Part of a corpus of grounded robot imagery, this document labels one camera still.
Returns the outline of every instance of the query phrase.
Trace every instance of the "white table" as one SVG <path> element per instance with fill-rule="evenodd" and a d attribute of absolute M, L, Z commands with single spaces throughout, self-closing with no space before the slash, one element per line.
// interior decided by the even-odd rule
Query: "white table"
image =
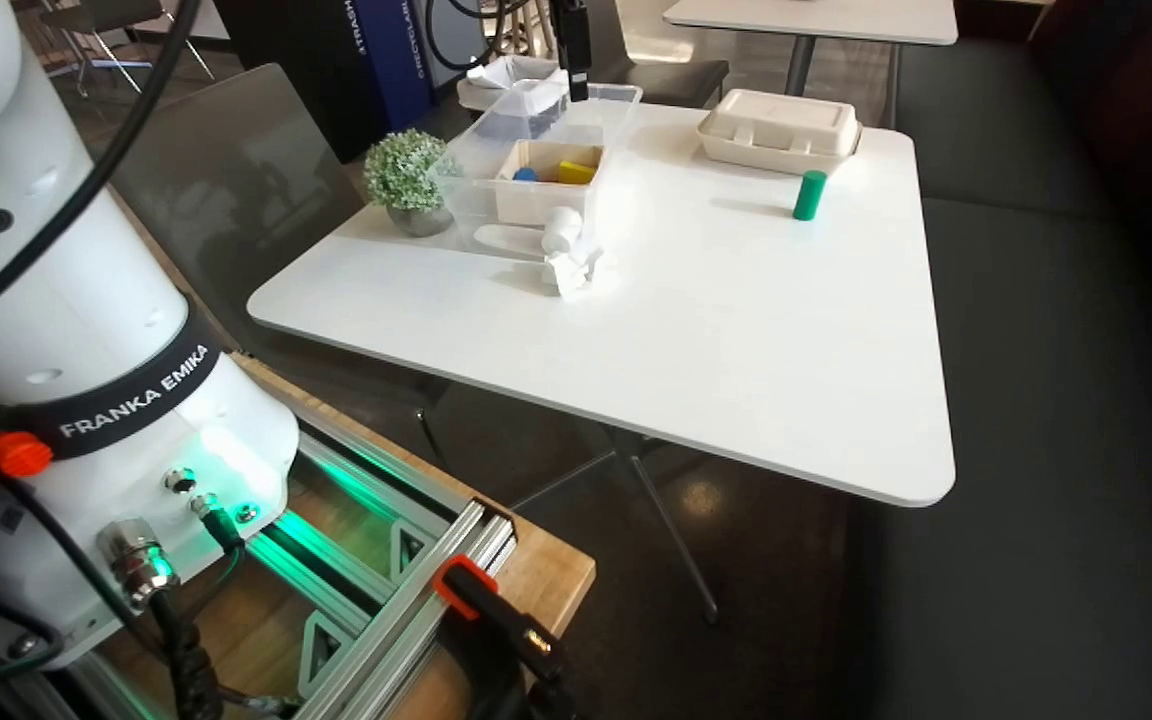
<path fill-rule="evenodd" d="M 410 242 L 366 207 L 247 312 L 621 433 L 936 504 L 958 467 L 913 142 L 865 134 L 802 225 L 798 179 L 713 165 L 699 122 L 636 110 L 592 217 L 607 257 L 575 300 L 546 294 L 538 259 L 478 252 L 478 222 Z"/>
<path fill-rule="evenodd" d="M 885 43 L 958 43 L 952 0 L 679 0 L 663 20 L 683 29 L 798 36 L 786 91 L 804 95 L 816 36 Z"/>

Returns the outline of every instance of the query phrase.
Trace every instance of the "green plant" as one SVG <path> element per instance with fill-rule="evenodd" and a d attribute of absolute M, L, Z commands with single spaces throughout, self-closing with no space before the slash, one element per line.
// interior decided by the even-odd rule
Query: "green plant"
<path fill-rule="evenodd" d="M 387 134 L 366 156 L 366 194 L 368 200 L 393 211 L 432 211 L 443 207 L 448 179 L 460 172 L 451 156 L 443 156 L 443 142 L 429 134 Z"/>

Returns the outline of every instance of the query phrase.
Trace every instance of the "dark floor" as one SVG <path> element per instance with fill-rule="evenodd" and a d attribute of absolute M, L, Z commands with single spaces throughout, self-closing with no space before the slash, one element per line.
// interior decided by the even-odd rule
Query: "dark floor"
<path fill-rule="evenodd" d="M 207 59 L 219 76 L 242 67 L 228 51 L 207 51 Z M 190 55 L 177 71 L 172 91 L 206 84 Z M 93 147 L 110 145 L 131 104 L 118 71 L 93 76 L 89 95 L 73 88 L 73 76 L 56 76 L 56 88 Z M 426 454 L 410 416 L 378 411 L 350 389 L 318 392 Z M 448 443 L 448 467 L 499 500 L 579 463 L 606 440 L 590 426 L 467 389 L 451 389 L 432 426 Z M 651 467 L 669 471 L 687 462 L 662 454 Z M 590 713 L 612 720 L 827 717 L 843 624 L 849 500 L 725 462 L 662 487 L 725 604 L 713 630 L 647 497 L 624 467 L 606 467 L 527 507 L 538 523 L 600 566 L 600 579 L 564 638 Z"/>

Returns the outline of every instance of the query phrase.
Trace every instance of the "white container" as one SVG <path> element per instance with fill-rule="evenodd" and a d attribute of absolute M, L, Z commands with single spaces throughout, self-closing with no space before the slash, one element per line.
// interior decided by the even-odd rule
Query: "white container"
<path fill-rule="evenodd" d="M 546 135 L 569 110 L 569 71 L 558 59 L 499 55 L 455 84 L 460 110 L 486 112 L 473 134 L 487 142 Z"/>
<path fill-rule="evenodd" d="M 643 100 L 636 84 L 590 84 L 590 100 L 571 104 L 547 142 L 564 145 L 624 145 L 632 118 Z"/>
<path fill-rule="evenodd" d="M 590 185 L 559 185 L 558 179 L 559 165 L 592 168 Z M 547 145 L 547 142 L 512 145 L 495 172 L 495 222 L 546 228 L 558 207 L 592 217 L 600 165 L 606 165 L 600 145 Z"/>
<path fill-rule="evenodd" d="M 856 154 L 854 104 L 732 88 L 699 124 L 713 162 L 773 172 L 831 172 Z"/>

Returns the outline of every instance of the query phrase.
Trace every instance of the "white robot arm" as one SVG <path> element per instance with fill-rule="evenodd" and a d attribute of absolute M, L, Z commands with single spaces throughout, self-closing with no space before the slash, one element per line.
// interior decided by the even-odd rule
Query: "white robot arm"
<path fill-rule="evenodd" d="M 0 268 L 93 162 L 0 0 Z M 0 467 L 105 566 L 110 532 L 148 528 L 190 579 L 219 550 L 195 504 L 247 507 L 252 536 L 287 504 L 297 416 L 190 332 L 190 304 L 118 207 L 86 217 L 0 294 Z M 64 638 L 64 662 L 118 631 L 43 528 L 0 492 L 0 604 Z"/>

